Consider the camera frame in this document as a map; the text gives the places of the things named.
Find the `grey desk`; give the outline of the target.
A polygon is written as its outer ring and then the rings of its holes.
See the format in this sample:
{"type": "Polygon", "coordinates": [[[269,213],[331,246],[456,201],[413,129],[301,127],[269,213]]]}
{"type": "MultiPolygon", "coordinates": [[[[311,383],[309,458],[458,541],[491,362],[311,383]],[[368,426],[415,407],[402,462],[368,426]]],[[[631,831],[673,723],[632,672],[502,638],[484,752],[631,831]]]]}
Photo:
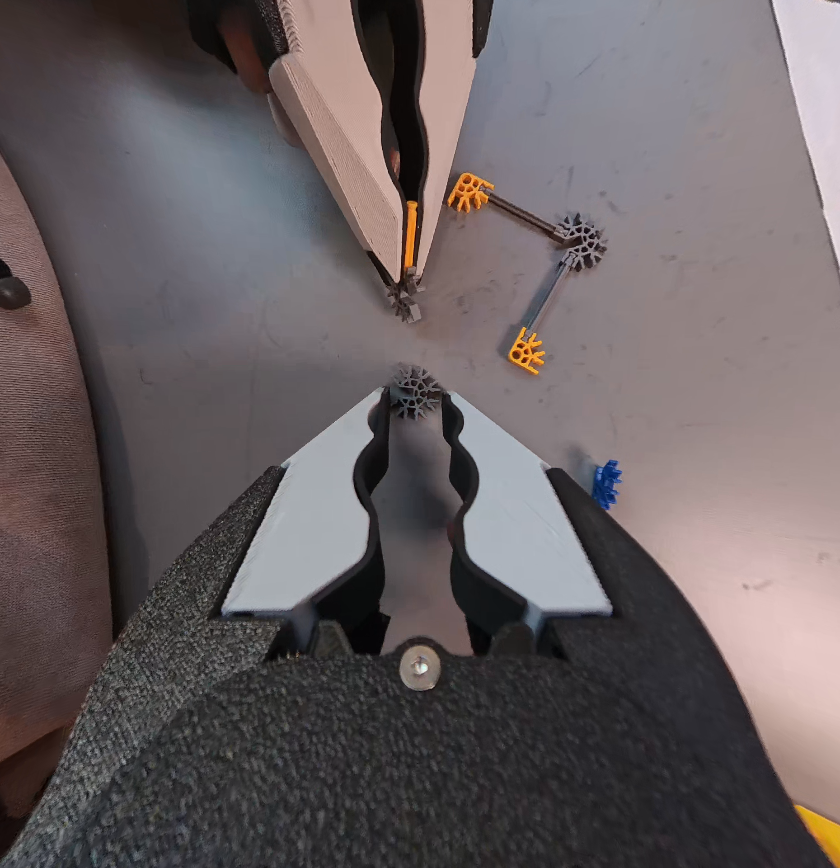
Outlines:
{"type": "Polygon", "coordinates": [[[547,239],[444,211],[389,311],[317,169],[181,2],[0,2],[0,151],[63,290],[121,627],[267,466],[399,363],[575,478],[708,626],[799,804],[840,821],[840,277],[770,2],[494,2],[454,170],[606,232],[500,355],[547,239]]]}

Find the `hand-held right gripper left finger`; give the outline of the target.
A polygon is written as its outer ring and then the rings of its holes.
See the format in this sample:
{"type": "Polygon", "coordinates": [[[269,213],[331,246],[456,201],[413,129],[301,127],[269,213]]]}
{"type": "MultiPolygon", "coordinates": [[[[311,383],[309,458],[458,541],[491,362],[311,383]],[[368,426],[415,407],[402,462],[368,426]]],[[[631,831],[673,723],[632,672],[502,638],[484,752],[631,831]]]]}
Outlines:
{"type": "Polygon", "coordinates": [[[273,619],[294,642],[323,621],[348,642],[383,642],[390,618],[372,501],[389,468],[390,391],[371,392],[277,470],[219,603],[223,619],[273,619]]]}

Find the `white instruction sheet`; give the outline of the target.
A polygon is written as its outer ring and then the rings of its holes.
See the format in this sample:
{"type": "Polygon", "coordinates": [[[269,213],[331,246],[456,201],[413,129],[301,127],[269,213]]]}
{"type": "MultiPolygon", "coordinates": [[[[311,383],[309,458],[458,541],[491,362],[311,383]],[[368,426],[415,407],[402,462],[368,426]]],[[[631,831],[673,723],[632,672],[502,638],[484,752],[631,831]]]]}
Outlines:
{"type": "Polygon", "coordinates": [[[840,273],[840,1],[772,6],[840,273]]]}

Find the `grey toy rod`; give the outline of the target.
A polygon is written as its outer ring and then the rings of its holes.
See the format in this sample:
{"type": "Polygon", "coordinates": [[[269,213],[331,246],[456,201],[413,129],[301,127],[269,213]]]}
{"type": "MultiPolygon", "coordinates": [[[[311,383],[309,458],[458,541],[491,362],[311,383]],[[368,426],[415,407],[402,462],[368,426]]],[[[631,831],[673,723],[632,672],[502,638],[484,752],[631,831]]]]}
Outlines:
{"type": "Polygon", "coordinates": [[[526,211],[523,208],[513,204],[512,202],[497,195],[492,190],[486,191],[488,203],[495,208],[505,212],[512,218],[544,233],[545,236],[555,241],[557,244],[566,245],[570,238],[567,227],[560,223],[551,223],[543,218],[526,211]]]}
{"type": "Polygon", "coordinates": [[[566,281],[572,268],[572,258],[570,256],[563,257],[552,272],[552,276],[535,294],[522,321],[526,336],[530,337],[537,332],[540,320],[553,303],[556,293],[566,281]]]}

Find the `yellow parts bin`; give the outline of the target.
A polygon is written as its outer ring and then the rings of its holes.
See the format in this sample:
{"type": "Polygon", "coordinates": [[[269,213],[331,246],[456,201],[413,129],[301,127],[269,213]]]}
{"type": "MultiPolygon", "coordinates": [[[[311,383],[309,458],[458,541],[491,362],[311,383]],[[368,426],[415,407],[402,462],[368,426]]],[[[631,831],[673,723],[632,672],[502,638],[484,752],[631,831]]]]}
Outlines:
{"type": "Polygon", "coordinates": [[[840,824],[805,807],[794,807],[833,866],[840,867],[840,824]]]}

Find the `small black earbud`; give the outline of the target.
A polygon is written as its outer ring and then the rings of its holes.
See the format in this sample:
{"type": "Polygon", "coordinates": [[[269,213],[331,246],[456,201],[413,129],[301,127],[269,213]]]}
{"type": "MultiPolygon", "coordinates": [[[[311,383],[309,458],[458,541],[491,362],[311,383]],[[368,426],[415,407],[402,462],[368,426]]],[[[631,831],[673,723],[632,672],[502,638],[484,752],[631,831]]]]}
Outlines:
{"type": "Polygon", "coordinates": [[[0,257],[0,308],[17,310],[32,302],[30,289],[20,278],[15,277],[9,265],[0,257]]]}

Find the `grey toy connector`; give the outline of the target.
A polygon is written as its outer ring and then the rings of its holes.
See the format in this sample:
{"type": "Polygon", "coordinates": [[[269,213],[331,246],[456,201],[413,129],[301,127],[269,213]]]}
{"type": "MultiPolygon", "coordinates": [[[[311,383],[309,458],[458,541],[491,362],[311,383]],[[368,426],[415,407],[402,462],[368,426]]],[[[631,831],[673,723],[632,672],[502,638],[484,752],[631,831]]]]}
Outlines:
{"type": "Polygon", "coordinates": [[[422,278],[417,274],[416,267],[409,266],[398,283],[387,287],[386,293],[395,315],[403,322],[414,324],[422,318],[417,297],[424,291],[425,287],[422,285],[422,278]]]}
{"type": "Polygon", "coordinates": [[[392,412],[398,418],[427,418],[440,406],[442,392],[441,384],[427,368],[400,364],[389,386],[392,412]]]}
{"type": "Polygon", "coordinates": [[[602,261],[607,250],[605,236],[593,221],[579,212],[570,212],[554,229],[553,239],[564,251],[560,266],[580,272],[602,261]]]}

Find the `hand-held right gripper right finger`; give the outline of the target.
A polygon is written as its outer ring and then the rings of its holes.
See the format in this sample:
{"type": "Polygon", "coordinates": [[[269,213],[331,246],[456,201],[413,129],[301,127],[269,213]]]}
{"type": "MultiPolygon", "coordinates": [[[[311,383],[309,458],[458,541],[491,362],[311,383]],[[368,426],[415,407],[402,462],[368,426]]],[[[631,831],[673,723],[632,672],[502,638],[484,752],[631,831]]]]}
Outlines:
{"type": "Polygon", "coordinates": [[[450,582],[473,642],[521,623],[609,617],[613,606],[554,487],[554,468],[456,392],[441,399],[460,498],[450,582]]]}

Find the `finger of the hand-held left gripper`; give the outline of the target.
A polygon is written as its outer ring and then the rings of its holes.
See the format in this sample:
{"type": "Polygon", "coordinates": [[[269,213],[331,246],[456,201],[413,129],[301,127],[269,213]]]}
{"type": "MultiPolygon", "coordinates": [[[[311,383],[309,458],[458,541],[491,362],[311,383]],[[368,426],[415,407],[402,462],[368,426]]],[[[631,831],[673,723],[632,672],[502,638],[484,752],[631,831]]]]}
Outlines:
{"type": "Polygon", "coordinates": [[[472,1],[394,3],[398,185],[418,203],[414,266],[425,268],[453,165],[477,58],[472,1]]]}
{"type": "Polygon", "coordinates": [[[287,51],[273,91],[352,232],[397,283],[404,266],[404,200],[382,146],[382,96],[349,1],[277,1],[287,51]]]}

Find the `person's left hand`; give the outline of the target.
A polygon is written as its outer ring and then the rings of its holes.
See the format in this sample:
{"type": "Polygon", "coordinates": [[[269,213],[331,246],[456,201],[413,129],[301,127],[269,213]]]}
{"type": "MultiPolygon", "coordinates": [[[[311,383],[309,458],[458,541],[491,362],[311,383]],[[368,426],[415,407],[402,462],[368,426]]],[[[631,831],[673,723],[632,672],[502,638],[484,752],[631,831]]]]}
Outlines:
{"type": "Polygon", "coordinates": [[[224,9],[219,16],[218,31],[243,85],[254,94],[270,94],[268,68],[258,54],[247,9],[239,5],[224,9]]]}

